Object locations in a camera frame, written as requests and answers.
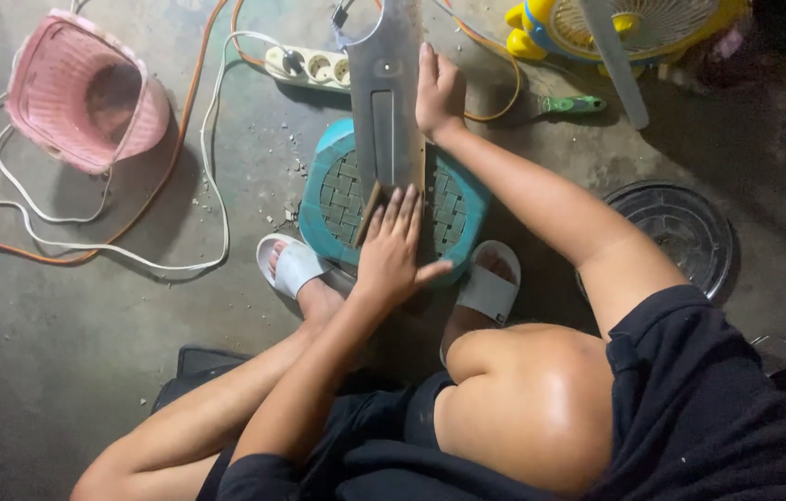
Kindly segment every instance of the concrete floor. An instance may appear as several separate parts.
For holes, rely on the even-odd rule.
[[[292,45],[332,49],[327,23],[332,4],[283,0],[261,3],[257,10],[257,3],[249,1],[240,26]],[[16,47],[51,6],[47,0],[0,0],[0,92]],[[487,11],[480,3],[456,3],[467,19],[501,39],[507,32],[501,19],[509,6],[499,0]],[[84,15],[125,41],[157,73],[178,119],[212,8],[204,0],[96,0]],[[353,8],[347,28],[358,33],[377,14],[370,2]],[[154,207],[120,241],[161,263],[201,262],[219,253],[218,211],[207,213],[191,200],[205,196],[200,194],[198,129],[231,9],[226,6],[221,13],[210,41],[186,153]],[[455,33],[432,2],[425,2],[424,11],[427,40],[461,64],[470,79],[469,107],[495,107],[512,88],[508,64]],[[255,42],[245,46],[254,54],[264,50]],[[740,241],[738,274],[724,309],[750,339],[763,334],[786,338],[786,79],[700,99],[643,77],[652,122],[637,133],[608,82],[578,71],[582,74],[575,78],[525,67],[536,92],[569,96],[581,91],[608,98],[611,106],[604,116],[509,130],[472,127],[599,195],[639,179],[664,178],[709,196],[733,222]],[[303,178],[287,167],[295,158],[311,159],[325,125],[348,116],[348,100],[279,86],[246,64],[231,63],[219,109],[213,155],[232,225],[232,248],[222,268],[164,278],[108,253],[76,268],[0,253],[0,499],[66,497],[87,464],[147,416],[149,405],[140,405],[140,399],[151,404],[174,373],[181,345],[258,353],[298,325],[297,315],[269,293],[255,266],[254,248],[274,229],[265,216],[283,220],[283,203],[298,199],[302,190]],[[289,125],[284,131],[283,122]],[[0,128],[5,124],[0,111]],[[251,124],[254,131],[247,128]],[[162,175],[175,131],[171,127],[154,151],[119,166],[107,217],[80,227],[35,223],[37,230],[92,242],[113,233]],[[290,134],[296,143],[288,140]],[[103,181],[51,161],[27,140],[11,140],[5,158],[48,212],[81,216],[98,205]],[[19,198],[1,176],[0,195]],[[16,211],[0,208],[0,241],[34,249],[20,223]],[[484,233],[520,255],[524,286],[515,315],[593,331],[590,310],[562,258],[500,206],[491,211]],[[438,326],[451,296],[451,290],[438,294],[418,315],[426,321],[405,315],[391,322],[372,343],[378,365],[411,379],[436,370]],[[396,335],[387,333],[403,326]]]

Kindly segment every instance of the black shirt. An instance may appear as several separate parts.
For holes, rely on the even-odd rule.
[[[698,289],[653,294],[610,335],[613,457],[584,499],[786,499],[786,394]],[[554,499],[410,439],[422,395],[339,398],[305,468],[245,456],[218,499]]]

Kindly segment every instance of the teal plastic stool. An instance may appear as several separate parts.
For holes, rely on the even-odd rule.
[[[427,170],[433,178],[426,193],[428,210],[433,211],[433,248],[437,258],[454,264],[451,274],[432,284],[441,287],[454,283],[467,269],[491,195],[464,166],[431,144]],[[362,211],[353,120],[339,120],[316,147],[300,203],[300,234],[316,254],[357,266],[359,249],[353,245]]]

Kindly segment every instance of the person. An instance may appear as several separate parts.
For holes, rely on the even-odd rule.
[[[110,445],[72,500],[786,499],[786,395],[755,350],[620,214],[468,131],[465,87],[424,45],[421,131],[575,265],[601,338],[502,328],[509,306],[495,302],[512,301],[519,262],[493,245],[445,326],[445,372],[335,398],[381,320],[451,268],[415,266],[412,186],[371,215],[346,299],[306,246],[268,240],[267,280],[303,325]]]

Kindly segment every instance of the power strip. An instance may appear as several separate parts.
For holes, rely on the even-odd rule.
[[[278,47],[266,51],[266,72],[280,82],[349,94],[349,59],[345,54],[285,46],[294,53],[304,71],[299,74]]]

